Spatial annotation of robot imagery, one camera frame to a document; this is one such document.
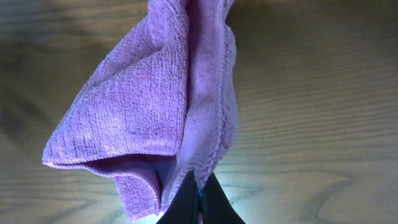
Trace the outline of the purple microfiber cloth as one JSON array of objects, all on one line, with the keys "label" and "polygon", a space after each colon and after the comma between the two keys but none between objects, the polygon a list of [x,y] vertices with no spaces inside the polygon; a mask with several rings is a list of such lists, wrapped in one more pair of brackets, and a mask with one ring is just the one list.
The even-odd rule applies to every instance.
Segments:
[{"label": "purple microfiber cloth", "polygon": [[43,164],[113,179],[132,221],[165,212],[189,171],[203,188],[238,128],[231,6],[149,1],[73,100]]}]

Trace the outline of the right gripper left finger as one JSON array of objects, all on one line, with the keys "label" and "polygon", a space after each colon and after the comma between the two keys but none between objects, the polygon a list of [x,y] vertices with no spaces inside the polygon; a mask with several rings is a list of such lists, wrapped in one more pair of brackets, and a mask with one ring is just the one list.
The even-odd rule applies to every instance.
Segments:
[{"label": "right gripper left finger", "polygon": [[193,171],[187,172],[172,203],[156,224],[197,224],[199,193]]}]

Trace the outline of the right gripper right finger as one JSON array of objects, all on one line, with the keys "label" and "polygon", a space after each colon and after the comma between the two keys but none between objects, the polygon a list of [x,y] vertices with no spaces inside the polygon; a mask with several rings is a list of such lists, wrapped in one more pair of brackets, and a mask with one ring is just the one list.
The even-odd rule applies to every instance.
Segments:
[{"label": "right gripper right finger", "polygon": [[203,224],[245,224],[231,206],[214,173],[200,192],[200,203]]}]

